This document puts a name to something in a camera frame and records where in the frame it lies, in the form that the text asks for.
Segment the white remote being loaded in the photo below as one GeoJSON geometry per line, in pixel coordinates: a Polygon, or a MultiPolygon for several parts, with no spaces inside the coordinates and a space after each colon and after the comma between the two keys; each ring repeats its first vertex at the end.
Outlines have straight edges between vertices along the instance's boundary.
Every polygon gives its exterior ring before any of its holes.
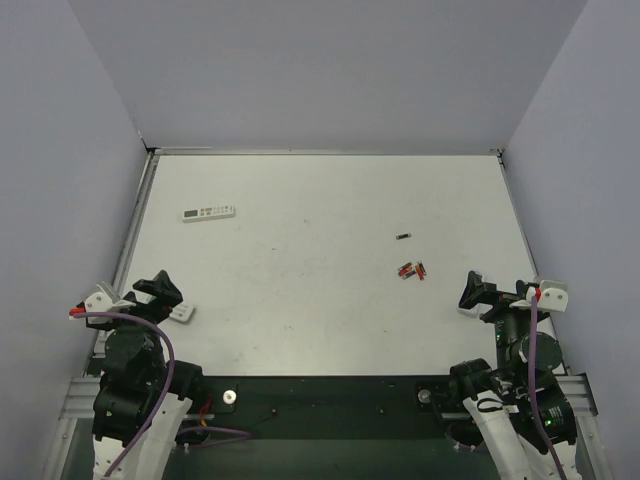
{"type": "Polygon", "coordinates": [[[169,319],[180,324],[187,324],[192,319],[195,311],[196,308],[194,305],[180,303],[172,309],[169,314],[169,319]]]}

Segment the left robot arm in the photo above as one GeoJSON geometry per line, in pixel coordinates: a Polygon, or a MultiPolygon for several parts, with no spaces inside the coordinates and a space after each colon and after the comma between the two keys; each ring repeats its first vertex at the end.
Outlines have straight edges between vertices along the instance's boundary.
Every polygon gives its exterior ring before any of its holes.
{"type": "Polygon", "coordinates": [[[159,479],[184,415],[204,402],[201,367],[179,361],[159,329],[183,300],[168,273],[116,296],[100,284],[85,299],[89,328],[108,334],[92,425],[96,479],[159,479]]]}

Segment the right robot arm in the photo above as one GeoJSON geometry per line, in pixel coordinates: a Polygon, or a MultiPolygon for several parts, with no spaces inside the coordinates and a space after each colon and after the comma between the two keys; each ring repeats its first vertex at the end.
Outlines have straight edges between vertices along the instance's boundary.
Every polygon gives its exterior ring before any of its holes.
{"type": "Polygon", "coordinates": [[[568,292],[557,281],[517,281],[500,290],[469,271],[458,302],[494,328],[497,366],[483,359],[450,370],[453,392],[469,413],[502,479],[578,479],[575,414],[555,371],[562,350],[538,325],[565,312],[568,292]]]}

